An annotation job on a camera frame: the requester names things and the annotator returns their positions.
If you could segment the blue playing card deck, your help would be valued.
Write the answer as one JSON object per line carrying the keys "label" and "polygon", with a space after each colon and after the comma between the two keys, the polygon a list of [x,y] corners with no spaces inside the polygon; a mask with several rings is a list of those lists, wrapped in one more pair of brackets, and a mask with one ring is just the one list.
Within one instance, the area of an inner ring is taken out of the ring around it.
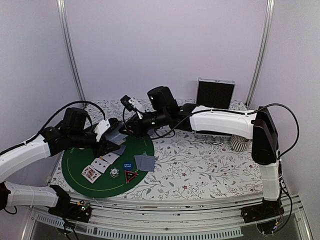
{"label": "blue playing card deck", "polygon": [[122,134],[120,132],[118,132],[117,130],[111,133],[105,133],[104,137],[106,140],[117,144],[117,145],[121,145],[126,141],[126,135]]}

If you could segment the blue small blind button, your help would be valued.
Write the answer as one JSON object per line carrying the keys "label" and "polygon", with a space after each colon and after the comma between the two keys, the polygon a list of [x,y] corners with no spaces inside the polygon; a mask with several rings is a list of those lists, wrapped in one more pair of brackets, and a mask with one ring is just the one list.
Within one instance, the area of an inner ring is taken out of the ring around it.
{"label": "blue small blind button", "polygon": [[134,164],[132,162],[125,162],[123,164],[123,169],[125,171],[131,171],[133,169],[133,167],[134,167]]}

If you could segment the blue playing card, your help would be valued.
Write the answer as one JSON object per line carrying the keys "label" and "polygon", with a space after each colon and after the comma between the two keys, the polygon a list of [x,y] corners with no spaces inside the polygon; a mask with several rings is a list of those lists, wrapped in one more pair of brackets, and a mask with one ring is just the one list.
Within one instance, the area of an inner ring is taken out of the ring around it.
{"label": "blue playing card", "polygon": [[141,167],[141,162],[142,162],[142,157],[143,155],[134,155],[134,160],[136,164],[136,168],[139,170]]}
{"label": "blue playing card", "polygon": [[156,158],[154,156],[142,155],[138,169],[144,172],[154,172],[155,160]]}

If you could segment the black red triangular plaque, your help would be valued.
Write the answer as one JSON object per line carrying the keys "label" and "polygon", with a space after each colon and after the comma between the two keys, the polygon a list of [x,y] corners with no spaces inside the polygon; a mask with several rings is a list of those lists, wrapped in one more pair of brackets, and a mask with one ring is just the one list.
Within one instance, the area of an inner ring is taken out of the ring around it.
{"label": "black red triangular plaque", "polygon": [[128,171],[125,170],[124,171],[124,176],[125,176],[125,181],[128,184],[130,181],[132,181],[135,177],[137,177],[139,174],[136,172],[132,172],[132,171]]}

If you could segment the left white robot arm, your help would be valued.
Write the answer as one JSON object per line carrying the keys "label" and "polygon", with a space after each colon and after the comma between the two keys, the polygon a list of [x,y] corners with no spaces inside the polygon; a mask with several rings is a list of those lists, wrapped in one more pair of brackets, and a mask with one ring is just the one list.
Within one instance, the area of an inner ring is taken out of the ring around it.
{"label": "left white robot arm", "polygon": [[44,206],[57,210],[63,217],[74,213],[71,198],[58,185],[34,187],[16,185],[6,179],[22,168],[72,148],[91,149],[95,157],[102,157],[120,148],[106,139],[105,134],[116,129],[116,118],[104,118],[85,128],[91,118],[87,111],[68,107],[56,126],[44,126],[36,135],[0,154],[0,208],[13,206]]}

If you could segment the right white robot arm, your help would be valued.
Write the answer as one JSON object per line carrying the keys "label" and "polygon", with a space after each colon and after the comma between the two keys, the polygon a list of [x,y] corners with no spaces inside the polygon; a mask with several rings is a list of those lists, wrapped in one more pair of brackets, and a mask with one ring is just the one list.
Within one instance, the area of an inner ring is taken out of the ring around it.
{"label": "right white robot arm", "polygon": [[263,199],[258,213],[262,218],[269,218],[278,210],[282,193],[278,132],[267,108],[232,111],[195,103],[179,106],[167,86],[153,88],[147,95],[153,111],[144,110],[133,97],[125,95],[121,98],[125,110],[135,112],[124,121],[121,133],[138,138],[146,136],[150,130],[169,126],[172,131],[205,131],[251,140],[251,157],[259,166],[263,185]]}

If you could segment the round green poker mat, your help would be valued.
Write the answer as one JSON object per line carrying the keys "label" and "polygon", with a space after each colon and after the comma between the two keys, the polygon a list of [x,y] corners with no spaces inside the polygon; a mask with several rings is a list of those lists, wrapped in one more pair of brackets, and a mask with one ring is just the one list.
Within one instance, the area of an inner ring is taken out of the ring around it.
{"label": "round green poker mat", "polygon": [[[82,176],[83,169],[95,159],[91,149],[73,148],[64,152],[61,160],[62,175],[72,190],[92,198],[109,198],[125,193],[136,187],[147,175],[146,171],[137,169],[134,159],[135,155],[153,156],[154,145],[149,136],[143,140],[126,137],[124,153],[94,182],[90,183]],[[138,176],[126,183],[123,164],[132,162],[134,167],[131,172],[138,173]],[[119,176],[110,176],[112,168],[119,169]]]}

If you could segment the aluminium poker chip case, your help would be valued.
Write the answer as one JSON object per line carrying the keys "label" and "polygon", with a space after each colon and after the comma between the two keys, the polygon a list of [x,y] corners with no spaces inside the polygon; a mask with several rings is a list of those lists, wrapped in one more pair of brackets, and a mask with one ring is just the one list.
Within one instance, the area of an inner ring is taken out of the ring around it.
{"label": "aluminium poker chip case", "polygon": [[233,80],[198,78],[196,103],[201,106],[228,109],[235,88]]}

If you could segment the striped ceramic mug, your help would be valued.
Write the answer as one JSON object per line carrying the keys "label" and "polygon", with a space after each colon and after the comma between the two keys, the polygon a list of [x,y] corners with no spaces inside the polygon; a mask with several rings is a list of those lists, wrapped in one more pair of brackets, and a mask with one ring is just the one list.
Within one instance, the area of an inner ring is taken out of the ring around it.
{"label": "striped ceramic mug", "polygon": [[230,147],[236,152],[244,152],[249,149],[251,140],[242,136],[232,135],[230,138]]}

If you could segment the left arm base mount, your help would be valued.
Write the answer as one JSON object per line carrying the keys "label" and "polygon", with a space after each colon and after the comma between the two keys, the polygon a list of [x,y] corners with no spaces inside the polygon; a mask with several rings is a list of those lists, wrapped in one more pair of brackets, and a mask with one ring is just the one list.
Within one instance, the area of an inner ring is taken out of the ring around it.
{"label": "left arm base mount", "polygon": [[65,220],[88,223],[91,218],[92,208],[88,202],[83,200],[77,203],[61,201],[55,207],[49,207],[48,213]]}

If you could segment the front aluminium rail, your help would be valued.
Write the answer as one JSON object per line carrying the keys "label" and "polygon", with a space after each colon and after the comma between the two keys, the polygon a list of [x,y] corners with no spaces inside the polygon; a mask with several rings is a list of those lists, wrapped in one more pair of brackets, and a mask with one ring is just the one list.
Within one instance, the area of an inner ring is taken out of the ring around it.
{"label": "front aluminium rail", "polygon": [[42,207],[33,207],[24,240],[311,240],[299,196],[281,198],[284,215],[276,233],[272,218],[245,222],[241,210],[261,202],[261,194],[198,200],[91,199],[87,223],[74,229]]}

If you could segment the left aluminium frame post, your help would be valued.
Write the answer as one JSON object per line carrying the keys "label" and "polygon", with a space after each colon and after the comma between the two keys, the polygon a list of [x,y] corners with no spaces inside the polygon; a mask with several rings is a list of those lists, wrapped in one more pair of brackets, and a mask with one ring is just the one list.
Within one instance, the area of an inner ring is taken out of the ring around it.
{"label": "left aluminium frame post", "polygon": [[56,3],[57,3],[57,10],[58,10],[58,15],[59,15],[60,26],[61,26],[61,30],[62,30],[62,36],[64,39],[67,57],[68,57],[68,61],[70,64],[75,88],[78,93],[79,99],[85,101],[86,96],[85,96],[85,91],[83,89],[82,82],[80,79],[75,54],[73,51],[72,39],[71,39],[69,25],[68,25],[65,1],[64,0],[57,0]]}

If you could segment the aluminium frame post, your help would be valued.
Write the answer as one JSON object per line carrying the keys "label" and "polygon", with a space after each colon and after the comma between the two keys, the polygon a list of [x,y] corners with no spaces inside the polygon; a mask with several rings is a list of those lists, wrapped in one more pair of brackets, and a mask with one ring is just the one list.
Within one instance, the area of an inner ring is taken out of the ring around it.
{"label": "aluminium frame post", "polygon": [[265,56],[266,48],[268,45],[268,39],[269,39],[270,30],[272,26],[274,6],[275,6],[274,0],[266,1],[266,11],[265,11],[259,51],[258,51],[256,64],[255,64],[253,75],[252,75],[251,84],[250,84],[249,91],[245,101],[245,105],[247,107],[250,107],[250,105],[252,104],[256,89],[258,87],[258,81],[259,81],[260,73],[262,70],[264,56]]}
{"label": "aluminium frame post", "polygon": [[69,25],[68,25],[65,1],[64,0],[57,0],[56,3],[57,3],[57,10],[58,10],[58,15],[59,15],[60,26],[61,26],[61,30],[62,30],[62,36],[64,39],[67,57],[68,57],[68,61],[70,64],[75,88],[78,93],[79,99],[85,101],[86,96],[85,96],[85,91],[83,89],[82,82],[80,79],[75,54],[73,51],[72,39],[71,39]]}

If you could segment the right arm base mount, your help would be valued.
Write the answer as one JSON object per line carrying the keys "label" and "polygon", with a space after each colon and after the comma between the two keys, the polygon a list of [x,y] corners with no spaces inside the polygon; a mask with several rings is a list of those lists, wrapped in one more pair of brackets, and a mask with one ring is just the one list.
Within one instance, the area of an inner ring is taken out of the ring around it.
{"label": "right arm base mount", "polygon": [[293,212],[293,200],[289,197],[290,209],[288,217],[284,220],[284,207],[280,199],[276,201],[262,200],[262,203],[241,208],[240,215],[245,223],[253,223],[272,218],[267,222],[256,225],[258,231],[265,235],[273,235],[282,230],[289,222]]}

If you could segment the right aluminium frame post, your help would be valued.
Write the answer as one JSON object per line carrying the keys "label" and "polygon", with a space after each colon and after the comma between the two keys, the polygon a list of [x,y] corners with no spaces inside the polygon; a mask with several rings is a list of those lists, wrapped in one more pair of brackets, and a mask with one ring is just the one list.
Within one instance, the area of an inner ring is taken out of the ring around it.
{"label": "right aluminium frame post", "polygon": [[265,56],[266,48],[268,45],[268,39],[269,39],[270,30],[272,26],[274,6],[275,6],[274,0],[266,1],[266,11],[265,11],[259,51],[258,51],[256,64],[255,64],[253,75],[252,75],[251,84],[250,84],[249,91],[245,101],[245,105],[247,107],[250,107],[250,105],[252,104],[256,89],[258,87],[258,81],[259,81],[260,73],[262,70],[264,56]]}

